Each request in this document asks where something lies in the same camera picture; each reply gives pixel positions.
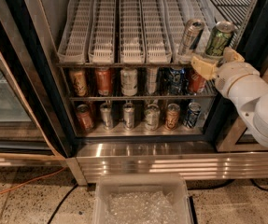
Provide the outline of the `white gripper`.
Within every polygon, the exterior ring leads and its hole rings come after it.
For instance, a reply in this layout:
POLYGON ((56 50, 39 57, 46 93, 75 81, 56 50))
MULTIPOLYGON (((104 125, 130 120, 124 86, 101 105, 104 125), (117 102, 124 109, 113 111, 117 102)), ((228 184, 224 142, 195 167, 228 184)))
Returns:
POLYGON ((251 64, 244 63, 245 58, 236 50, 226 47, 223 52, 223 64, 219 69, 218 62, 206 59, 200 55, 191 58, 192 68, 205 80, 215 79, 215 87, 223 97, 229 97, 231 86, 240 78, 256 75, 260 72, 251 64))

